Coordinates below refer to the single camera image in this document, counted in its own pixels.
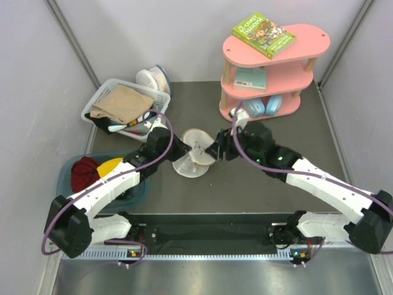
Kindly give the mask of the white mesh laundry bag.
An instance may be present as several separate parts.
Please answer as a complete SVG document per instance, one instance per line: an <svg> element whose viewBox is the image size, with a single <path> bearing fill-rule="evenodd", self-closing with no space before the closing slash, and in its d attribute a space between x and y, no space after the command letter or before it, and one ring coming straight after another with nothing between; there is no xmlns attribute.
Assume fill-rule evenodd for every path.
<svg viewBox="0 0 393 295"><path fill-rule="evenodd" d="M205 131L191 128L186 130L181 140L192 149L179 160L173 162L177 174L186 178L199 178L203 176L216 160L205 149L214 143L214 139Z"/></svg>

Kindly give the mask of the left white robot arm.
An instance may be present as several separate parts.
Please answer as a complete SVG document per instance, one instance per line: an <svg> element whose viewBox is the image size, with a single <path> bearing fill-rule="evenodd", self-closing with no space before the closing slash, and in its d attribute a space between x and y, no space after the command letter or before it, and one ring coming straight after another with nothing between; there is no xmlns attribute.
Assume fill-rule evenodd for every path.
<svg viewBox="0 0 393 295"><path fill-rule="evenodd" d="M162 162L175 162L191 150L171 130L154 127L147 141L127 154L105 177L76 194L59 195L52 200L44 239L69 258L76 258L90 245L106 240L134 243L139 238L139 229L126 214L107 218L97 215L119 195L153 175Z"/></svg>

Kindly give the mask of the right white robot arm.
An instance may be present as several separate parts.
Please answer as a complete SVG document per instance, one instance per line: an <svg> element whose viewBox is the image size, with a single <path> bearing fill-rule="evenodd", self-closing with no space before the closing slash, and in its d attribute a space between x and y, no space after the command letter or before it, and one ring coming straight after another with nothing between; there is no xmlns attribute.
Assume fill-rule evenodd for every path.
<svg viewBox="0 0 393 295"><path fill-rule="evenodd" d="M347 241L370 254L381 253L392 230L392 195L388 192L367 192L323 172L300 153L276 144L271 130L258 122L221 130L204 151L215 160L242 157L268 176L338 210L337 214L295 212L285 226L290 241L325 237Z"/></svg>

